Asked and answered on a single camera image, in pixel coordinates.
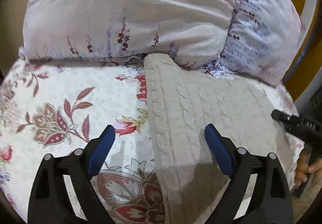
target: pillow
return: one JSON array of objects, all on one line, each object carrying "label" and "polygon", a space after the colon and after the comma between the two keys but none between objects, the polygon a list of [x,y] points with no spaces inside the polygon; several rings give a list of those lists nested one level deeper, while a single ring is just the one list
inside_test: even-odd
[{"label": "pillow", "polygon": [[24,50],[35,59],[124,62],[167,53],[198,69],[218,59],[235,0],[30,0]]},{"label": "pillow", "polygon": [[291,0],[238,0],[219,64],[276,85],[298,51],[300,28]]}]

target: red flower print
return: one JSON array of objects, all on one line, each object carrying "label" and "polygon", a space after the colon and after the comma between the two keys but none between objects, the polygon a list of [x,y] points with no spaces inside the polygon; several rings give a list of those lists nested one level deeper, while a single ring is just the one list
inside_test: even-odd
[{"label": "red flower print", "polygon": [[5,148],[0,148],[0,159],[4,162],[9,162],[12,158],[12,148],[7,146]]},{"label": "red flower print", "polygon": [[139,81],[145,81],[145,76],[144,75],[141,75],[141,74],[138,74],[134,77],[136,80],[139,80]]},{"label": "red flower print", "polygon": [[134,77],[134,79],[137,79],[138,81],[140,81],[140,90],[139,91],[141,93],[136,95],[137,99],[147,103],[147,81],[145,79],[145,76],[139,74],[139,75],[136,75]]},{"label": "red flower print", "polygon": [[127,76],[123,75],[123,74],[120,74],[119,76],[115,77],[117,80],[119,81],[125,81],[128,79]]},{"label": "red flower print", "polygon": [[147,103],[147,87],[140,88],[140,94],[136,95],[137,99]]},{"label": "red flower print", "polygon": [[113,127],[115,128],[115,133],[120,134],[120,136],[131,134],[137,128],[133,121],[118,121]]},{"label": "red flower print", "polygon": [[148,112],[144,109],[138,109],[140,116],[138,118],[129,118],[122,116],[122,119],[117,119],[117,123],[113,125],[117,134],[127,135],[134,131],[141,133],[141,126],[148,120]]},{"label": "red flower print", "polygon": [[110,214],[115,218],[121,216],[125,223],[164,223],[164,204],[159,185],[105,172],[101,172],[98,178],[99,191],[107,203],[114,206]]},{"label": "red flower print", "polygon": [[33,140],[43,144],[44,148],[49,145],[60,144],[65,139],[71,143],[70,133],[76,135],[72,130],[77,125],[71,124],[68,126],[60,110],[56,111],[54,106],[49,103],[46,103],[38,114],[33,115],[31,122],[27,113],[26,121],[28,124],[20,125],[17,133],[21,132],[26,126],[33,125],[35,130]]}]

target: leaf print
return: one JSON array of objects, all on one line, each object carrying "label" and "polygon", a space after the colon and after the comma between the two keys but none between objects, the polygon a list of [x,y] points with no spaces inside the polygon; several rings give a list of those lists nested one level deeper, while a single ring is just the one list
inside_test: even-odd
[{"label": "leaf print", "polygon": [[154,45],[152,45],[153,47],[155,47],[157,45],[157,43],[159,43],[159,31],[160,31],[160,24],[159,24],[159,29],[158,32],[156,33],[156,36],[154,37],[153,41],[154,41]]},{"label": "leaf print", "polygon": [[75,135],[75,136],[77,136],[77,137],[79,137],[79,138],[81,138],[81,139],[83,139],[82,136],[76,130],[72,130],[72,131],[68,131],[68,132],[73,134],[73,135]]},{"label": "leaf print", "polygon": [[46,103],[43,108],[43,116],[45,117],[46,121],[54,121],[56,118],[55,107],[53,105],[50,105],[49,103]]},{"label": "leaf print", "polygon": [[48,130],[38,128],[36,130],[35,136],[33,137],[33,140],[39,144],[43,144],[46,141],[48,134]]},{"label": "leaf print", "polygon": [[28,82],[27,88],[29,88],[31,86],[31,84],[33,84],[33,76],[31,77],[31,80]]},{"label": "leaf print", "polygon": [[44,143],[44,148],[47,147],[48,145],[62,143],[65,140],[66,135],[67,134],[65,132],[56,132],[56,133],[52,134],[48,138],[48,140]]},{"label": "leaf print", "polygon": [[35,89],[33,90],[33,97],[35,97],[38,94],[38,92],[39,92],[39,84],[37,82],[37,85],[36,85]]},{"label": "leaf print", "polygon": [[28,124],[30,124],[30,116],[28,112],[26,113],[26,121],[28,122]]},{"label": "leaf print", "polygon": [[83,110],[83,109],[89,108],[92,105],[93,104],[89,103],[89,102],[81,102],[81,103],[77,104],[73,110]]},{"label": "leaf print", "polygon": [[84,97],[86,97],[88,94],[90,94],[92,92],[92,90],[94,89],[95,87],[93,88],[86,88],[84,89],[81,93],[78,94],[77,96],[77,101],[83,99]]},{"label": "leaf print", "polygon": [[20,125],[20,126],[18,127],[18,129],[17,129],[16,133],[19,133],[19,132],[23,131],[23,130],[24,130],[24,128],[25,128],[26,126],[27,126],[27,124],[22,124],[22,125]]},{"label": "leaf print", "polygon": [[82,124],[82,133],[84,135],[85,140],[88,142],[89,134],[90,134],[90,116],[87,115],[86,119],[84,120]]},{"label": "leaf print", "polygon": [[70,134],[69,134],[69,133],[67,133],[67,135],[66,135],[66,139],[67,139],[67,143],[68,143],[68,144],[71,144],[71,136],[70,136]]},{"label": "leaf print", "polygon": [[126,51],[128,49],[128,41],[130,40],[130,35],[128,34],[130,30],[126,30],[125,19],[124,15],[121,33],[118,33],[118,43],[121,44],[122,51]]},{"label": "leaf print", "polygon": [[44,72],[42,74],[37,75],[38,78],[40,79],[47,79],[48,78],[48,72]]},{"label": "leaf print", "polygon": [[63,130],[66,131],[67,130],[67,122],[66,120],[63,118],[60,110],[57,112],[56,115],[56,122],[58,124],[58,126]]},{"label": "leaf print", "polygon": [[64,111],[65,111],[66,115],[68,116],[68,118],[71,119],[71,115],[72,115],[71,106],[70,106],[70,102],[67,99],[65,99],[65,101],[64,101]]},{"label": "leaf print", "polygon": [[141,114],[143,114],[143,115],[147,115],[148,114],[148,112],[147,112],[147,110],[144,110],[144,109],[137,109]]},{"label": "leaf print", "polygon": [[50,117],[47,117],[47,119],[46,119],[46,117],[43,114],[36,114],[36,115],[33,115],[32,121],[36,127],[45,128],[46,122],[47,121],[54,121],[54,118],[51,119]]}]

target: blue clamp pad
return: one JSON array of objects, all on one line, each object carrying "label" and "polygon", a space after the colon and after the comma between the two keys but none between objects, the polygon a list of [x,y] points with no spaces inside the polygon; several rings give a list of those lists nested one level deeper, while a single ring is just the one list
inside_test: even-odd
[{"label": "blue clamp pad", "polygon": [[221,172],[231,178],[234,174],[232,168],[232,159],[224,145],[221,143],[218,134],[213,130],[211,125],[206,126],[204,130],[204,137],[210,148],[210,151],[215,156]]},{"label": "blue clamp pad", "polygon": [[115,129],[110,126],[107,131],[103,132],[102,139],[88,160],[87,176],[91,179],[99,174],[102,165],[115,141]]}]

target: bed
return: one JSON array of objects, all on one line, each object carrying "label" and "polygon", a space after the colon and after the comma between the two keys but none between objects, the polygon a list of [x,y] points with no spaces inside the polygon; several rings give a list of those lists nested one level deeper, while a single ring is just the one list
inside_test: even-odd
[{"label": "bed", "polygon": [[[297,114],[290,94],[282,85],[274,89],[238,75],[218,77],[247,80],[275,108]],[[117,140],[101,173],[92,180],[95,190],[117,223],[163,223],[161,207],[155,211],[149,197],[149,192],[159,194],[157,204],[162,205],[142,65],[56,60],[30,63],[22,57],[9,71],[1,94],[5,96],[1,101],[1,188],[23,220],[27,217],[29,193],[42,157],[47,153],[65,156],[83,148],[111,124],[118,134]],[[294,157],[303,148],[294,139],[290,146]],[[70,181],[65,179],[65,182],[76,215],[84,217]],[[311,190],[314,195],[318,191],[317,186]],[[137,210],[138,206],[133,204],[139,201],[143,213],[138,220],[128,212]]]}]

